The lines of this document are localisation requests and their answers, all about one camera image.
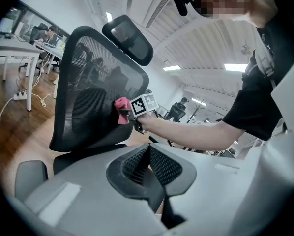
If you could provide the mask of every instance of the wooden floor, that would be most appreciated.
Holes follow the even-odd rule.
[[[26,88],[27,78],[24,68],[20,72],[22,89]],[[32,93],[41,98],[53,93],[57,73],[42,74],[40,82]],[[0,112],[4,104],[17,93],[18,66],[10,65],[6,81],[2,81],[0,67]],[[8,195],[14,195],[14,182],[19,163],[29,160],[42,160],[48,169],[48,175],[53,176],[53,160],[62,155],[49,149],[53,134],[55,99],[50,95],[45,99],[46,107],[40,99],[32,96],[32,110],[26,109],[26,101],[11,100],[2,115],[0,122],[0,182]],[[127,145],[149,142],[148,136],[133,131],[125,142]]]

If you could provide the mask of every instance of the white table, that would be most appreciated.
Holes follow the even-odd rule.
[[[57,57],[60,60],[62,60],[64,52],[61,49],[58,49],[56,47],[51,48],[49,46],[46,46],[45,44],[43,44],[43,42],[39,42],[37,40],[34,41],[34,46],[37,46],[37,47],[39,47],[39,48],[41,48],[51,54],[51,59],[50,59],[50,63],[48,65],[48,71],[47,71],[47,74],[49,74],[54,57]]]
[[[8,59],[11,56],[28,56],[28,64],[26,74],[29,75],[28,91],[27,91],[27,110],[31,111],[31,93],[34,78],[35,67],[38,62],[39,55],[42,51],[28,42],[21,42],[16,37],[12,39],[0,38],[0,56],[6,56],[3,72],[3,80],[6,80],[6,71]]]
[[[42,42],[39,42],[37,40],[34,41],[34,46],[38,46],[39,48],[42,48],[43,50],[45,50],[46,52],[51,54],[51,60],[48,65],[48,71],[47,71],[47,74],[49,74],[54,57],[58,57],[60,60],[62,60],[64,52],[61,49],[58,49],[55,47],[51,48],[49,46],[46,46]],[[57,98],[58,80],[59,80],[59,74],[58,74],[58,77],[56,78],[56,80],[54,80],[54,82],[53,82],[53,84],[55,84],[54,93],[53,93],[54,99]]]

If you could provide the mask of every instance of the pink cloth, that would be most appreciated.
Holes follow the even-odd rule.
[[[117,112],[119,114],[118,124],[122,124],[122,125],[129,124],[128,116],[120,114],[119,111],[120,109],[131,110],[130,100],[126,99],[125,97],[122,97],[114,101],[114,106],[117,109]]]

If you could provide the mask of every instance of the ceiling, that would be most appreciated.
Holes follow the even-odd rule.
[[[241,73],[226,71],[224,64],[249,62],[259,41],[255,27],[245,21],[201,17],[190,5],[188,15],[182,17],[168,0],[146,28],[148,12],[158,1],[87,0],[98,29],[107,23],[106,12],[113,18],[129,15],[154,47],[154,56],[161,61],[159,69],[179,65],[181,70],[168,75],[181,81],[188,94],[206,102],[208,115],[222,118],[242,87]],[[246,134],[242,139],[247,144],[255,137]]]

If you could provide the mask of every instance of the black t-shirt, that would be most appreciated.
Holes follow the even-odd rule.
[[[258,33],[274,59],[274,80],[278,84],[294,63],[294,22],[278,7],[277,15]],[[255,52],[247,67],[256,64]],[[223,121],[246,130],[262,140],[268,140],[282,117],[270,93],[273,88],[268,78],[257,67],[242,74],[243,86]]]

